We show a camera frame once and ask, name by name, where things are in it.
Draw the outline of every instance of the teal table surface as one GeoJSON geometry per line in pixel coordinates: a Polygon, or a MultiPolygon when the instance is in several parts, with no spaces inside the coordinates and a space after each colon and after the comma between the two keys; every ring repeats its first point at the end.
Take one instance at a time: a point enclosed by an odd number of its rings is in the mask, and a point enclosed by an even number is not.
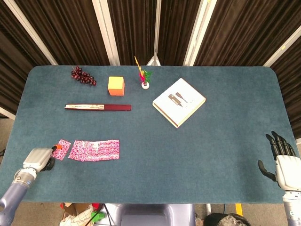
{"type": "Polygon", "coordinates": [[[266,133],[296,150],[275,73],[267,67],[143,66],[153,71],[143,90],[136,66],[82,66],[97,85],[71,78],[72,66],[31,70],[0,167],[0,195],[35,147],[60,139],[120,140],[120,159],[57,160],[38,174],[25,201],[104,203],[280,203],[283,191],[264,177],[275,171],[266,133]],[[124,97],[112,97],[109,76],[123,76],[124,97]],[[152,101],[179,78],[206,102],[178,129],[152,101]],[[128,112],[65,110],[66,103],[131,104],[128,112]]]}

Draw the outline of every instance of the dark brown curtain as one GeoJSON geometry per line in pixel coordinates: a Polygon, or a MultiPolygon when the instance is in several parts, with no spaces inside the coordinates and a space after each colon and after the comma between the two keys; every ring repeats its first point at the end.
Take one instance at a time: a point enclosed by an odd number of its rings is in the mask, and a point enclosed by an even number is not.
{"type": "Polygon", "coordinates": [[[154,55],[156,0],[108,0],[121,65],[145,65],[154,55]]]}
{"type": "Polygon", "coordinates": [[[162,65],[183,65],[200,0],[163,0],[158,42],[162,65]]]}
{"type": "Polygon", "coordinates": [[[0,107],[15,114],[29,71],[49,61],[4,1],[0,14],[0,107]]]}
{"type": "Polygon", "coordinates": [[[90,0],[16,0],[60,65],[109,65],[90,0]]]}
{"type": "Polygon", "coordinates": [[[301,138],[301,37],[271,68],[278,77],[295,138],[301,138]]]}
{"type": "Polygon", "coordinates": [[[261,66],[300,25],[300,0],[218,0],[195,65],[261,66]]]}

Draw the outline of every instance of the red grapes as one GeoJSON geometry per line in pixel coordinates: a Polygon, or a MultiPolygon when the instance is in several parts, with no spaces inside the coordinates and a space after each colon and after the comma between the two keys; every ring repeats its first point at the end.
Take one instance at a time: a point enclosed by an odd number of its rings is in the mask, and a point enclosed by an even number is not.
{"type": "Polygon", "coordinates": [[[87,72],[83,72],[83,70],[78,66],[71,71],[71,78],[80,81],[80,83],[89,83],[90,86],[96,86],[96,80],[94,80],[94,77],[87,72]]]}

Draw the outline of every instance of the foam cube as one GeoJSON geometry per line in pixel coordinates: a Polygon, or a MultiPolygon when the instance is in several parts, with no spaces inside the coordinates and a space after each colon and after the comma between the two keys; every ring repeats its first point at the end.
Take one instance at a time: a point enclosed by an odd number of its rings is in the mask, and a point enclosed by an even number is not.
{"type": "Polygon", "coordinates": [[[124,96],[124,79],[123,77],[109,77],[108,90],[111,96],[124,96]]]}

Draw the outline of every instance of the pink cloth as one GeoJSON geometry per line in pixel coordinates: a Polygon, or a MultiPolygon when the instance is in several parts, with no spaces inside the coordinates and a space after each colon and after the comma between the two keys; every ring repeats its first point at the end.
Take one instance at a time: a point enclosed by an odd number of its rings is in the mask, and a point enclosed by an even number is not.
{"type": "Polygon", "coordinates": [[[66,140],[60,140],[58,144],[62,146],[62,149],[56,149],[51,156],[62,161],[67,154],[71,143],[66,140]]]}
{"type": "Polygon", "coordinates": [[[119,159],[119,140],[74,141],[69,157],[77,161],[119,159]]]}

